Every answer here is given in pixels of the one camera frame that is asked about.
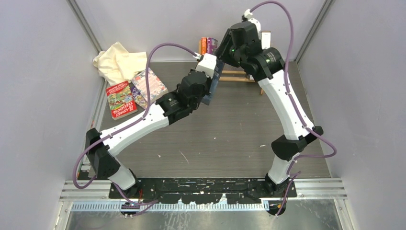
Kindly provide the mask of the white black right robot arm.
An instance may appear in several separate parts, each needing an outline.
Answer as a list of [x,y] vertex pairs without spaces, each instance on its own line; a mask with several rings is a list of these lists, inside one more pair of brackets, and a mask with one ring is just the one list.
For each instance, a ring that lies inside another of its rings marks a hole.
[[284,134],[271,143],[275,157],[265,176],[267,193],[277,197],[288,183],[288,171],[294,158],[316,140],[306,130],[292,104],[291,98],[298,110],[302,111],[290,82],[284,80],[284,74],[287,73],[285,62],[277,49],[262,47],[256,25],[248,21],[227,29],[216,56],[224,63],[241,67],[251,75],[270,99],[281,121]]

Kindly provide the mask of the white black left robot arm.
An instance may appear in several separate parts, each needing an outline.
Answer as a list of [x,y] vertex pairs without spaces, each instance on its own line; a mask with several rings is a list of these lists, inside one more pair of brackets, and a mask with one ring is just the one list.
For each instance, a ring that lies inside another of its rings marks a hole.
[[95,171],[94,178],[110,180],[128,198],[138,195],[140,186],[135,174],[117,155],[130,144],[158,129],[189,116],[202,98],[209,95],[212,79],[203,72],[191,70],[177,88],[157,99],[146,114],[138,114],[110,129],[92,128],[86,133],[85,153]]

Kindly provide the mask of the purple yellow treehouse book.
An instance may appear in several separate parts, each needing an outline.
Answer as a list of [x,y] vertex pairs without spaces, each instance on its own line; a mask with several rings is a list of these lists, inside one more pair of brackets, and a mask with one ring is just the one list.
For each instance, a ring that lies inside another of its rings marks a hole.
[[136,87],[134,87],[131,91],[132,91],[132,96],[133,96],[133,99],[134,99],[135,103],[137,105],[139,105],[141,108],[146,109],[147,101],[142,96],[140,91]]

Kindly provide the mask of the white Decorate book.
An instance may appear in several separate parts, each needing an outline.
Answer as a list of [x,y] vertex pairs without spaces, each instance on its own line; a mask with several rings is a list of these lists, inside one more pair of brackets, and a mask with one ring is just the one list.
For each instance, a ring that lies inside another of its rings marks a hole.
[[271,31],[261,31],[261,47],[268,49],[271,47]]

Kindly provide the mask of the dark blue book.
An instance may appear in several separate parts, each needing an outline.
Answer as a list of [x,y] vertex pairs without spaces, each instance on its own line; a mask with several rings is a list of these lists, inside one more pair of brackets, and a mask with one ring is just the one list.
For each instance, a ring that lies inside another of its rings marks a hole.
[[201,103],[203,103],[205,105],[210,105],[212,99],[214,98],[214,94],[216,92],[216,88],[218,86],[221,74],[223,72],[224,65],[225,64],[224,64],[223,61],[217,60],[217,64],[216,64],[216,67],[214,69],[214,75],[213,75],[211,87],[210,87],[210,90],[209,90],[209,94],[202,98]]

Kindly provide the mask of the floral white book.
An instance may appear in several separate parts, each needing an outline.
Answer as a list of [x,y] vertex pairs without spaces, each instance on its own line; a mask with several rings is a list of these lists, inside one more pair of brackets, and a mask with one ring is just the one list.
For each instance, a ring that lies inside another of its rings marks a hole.
[[148,100],[149,96],[149,103],[153,104],[158,98],[163,96],[164,94],[168,93],[167,87],[164,83],[159,79],[159,77],[152,71],[151,68],[148,69],[148,85],[149,85],[149,93],[147,92],[147,84],[146,84],[146,71],[142,71],[137,73],[131,79],[131,83],[136,87],[145,100]]

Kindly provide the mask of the purple cartoon book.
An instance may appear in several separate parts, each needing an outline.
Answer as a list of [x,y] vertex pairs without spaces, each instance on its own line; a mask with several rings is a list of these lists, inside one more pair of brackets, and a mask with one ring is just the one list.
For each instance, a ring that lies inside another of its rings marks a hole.
[[215,55],[218,46],[218,41],[215,38],[206,38],[206,53]]

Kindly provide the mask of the orange treehouse book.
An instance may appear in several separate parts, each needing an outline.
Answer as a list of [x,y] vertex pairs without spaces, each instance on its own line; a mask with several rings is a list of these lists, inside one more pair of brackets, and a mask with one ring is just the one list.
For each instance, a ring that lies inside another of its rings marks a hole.
[[206,53],[206,44],[207,44],[207,38],[206,37],[202,37],[200,40],[200,54],[204,55]]

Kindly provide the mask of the wooden book rack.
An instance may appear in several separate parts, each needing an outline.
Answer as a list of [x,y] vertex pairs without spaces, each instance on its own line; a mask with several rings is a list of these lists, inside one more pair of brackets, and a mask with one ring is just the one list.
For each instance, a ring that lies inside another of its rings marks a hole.
[[246,74],[243,70],[223,70],[220,81],[254,82],[254,79],[251,75]]

